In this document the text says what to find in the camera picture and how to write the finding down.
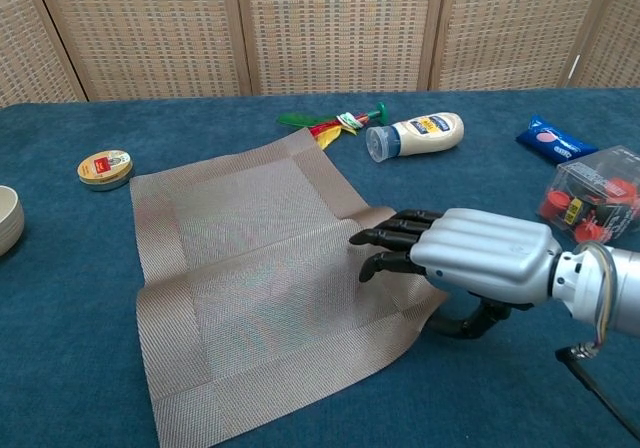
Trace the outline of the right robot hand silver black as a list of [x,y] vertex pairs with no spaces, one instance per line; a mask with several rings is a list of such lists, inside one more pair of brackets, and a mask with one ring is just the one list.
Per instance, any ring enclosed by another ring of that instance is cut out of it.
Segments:
[[403,210],[349,242],[381,249],[363,262],[362,282],[383,271],[416,274],[476,297],[479,304],[467,317],[434,312],[426,323],[439,335],[468,340],[483,336],[514,309],[548,301],[562,253],[545,224],[468,208]]

